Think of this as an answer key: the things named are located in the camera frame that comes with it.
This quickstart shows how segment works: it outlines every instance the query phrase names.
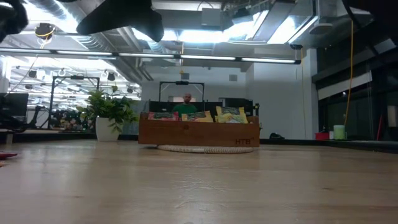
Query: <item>green shirt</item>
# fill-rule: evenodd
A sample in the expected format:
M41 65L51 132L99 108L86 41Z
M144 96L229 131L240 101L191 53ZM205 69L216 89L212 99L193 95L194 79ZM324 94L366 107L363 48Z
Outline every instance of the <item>green shirt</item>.
M192 104L180 104L180 105L175 105L173 111L178 112L178 116L181 118L181 115L183 114L197 112L197 108Z

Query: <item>red snack bag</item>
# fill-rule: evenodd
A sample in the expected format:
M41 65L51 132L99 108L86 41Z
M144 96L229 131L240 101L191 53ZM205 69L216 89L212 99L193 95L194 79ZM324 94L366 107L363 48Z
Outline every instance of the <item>red snack bag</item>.
M160 121L178 121L178 112L173 112L173 113L149 112L148 119L160 120Z

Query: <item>green plant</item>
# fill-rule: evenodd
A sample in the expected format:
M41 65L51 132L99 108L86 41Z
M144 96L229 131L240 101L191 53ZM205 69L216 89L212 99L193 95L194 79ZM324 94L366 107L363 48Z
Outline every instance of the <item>green plant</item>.
M134 101L126 97L121 99L115 98L117 90L118 88L113 86L111 95L104 93L103 90L89 92L90 96L86 100L88 106L86 108L77 107L77 110L81 112L81 118L92 121L97 117L108 118L112 121L109 127L113 127L113 131L118 131L119 133L122 132L121 126L124 123L137 121L137 116L130 109L130 105Z

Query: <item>potted plant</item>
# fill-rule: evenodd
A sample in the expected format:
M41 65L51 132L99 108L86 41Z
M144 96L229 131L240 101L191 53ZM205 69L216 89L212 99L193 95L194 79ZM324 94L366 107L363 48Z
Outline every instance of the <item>potted plant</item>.
M112 87L112 94L103 90L89 92L86 108L77 107L81 111L81 118L95 121L98 141L117 141L124 123L137 121L137 117L130 105L133 100L123 97L115 98L116 86Z

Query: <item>white planter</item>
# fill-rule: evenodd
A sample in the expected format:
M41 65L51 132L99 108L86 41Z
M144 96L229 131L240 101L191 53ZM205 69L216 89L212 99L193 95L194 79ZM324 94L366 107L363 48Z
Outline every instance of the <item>white planter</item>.
M113 127L109 127L112 122L108 118L97 118L95 121L95 131L98 141L117 141L119 132L112 132Z

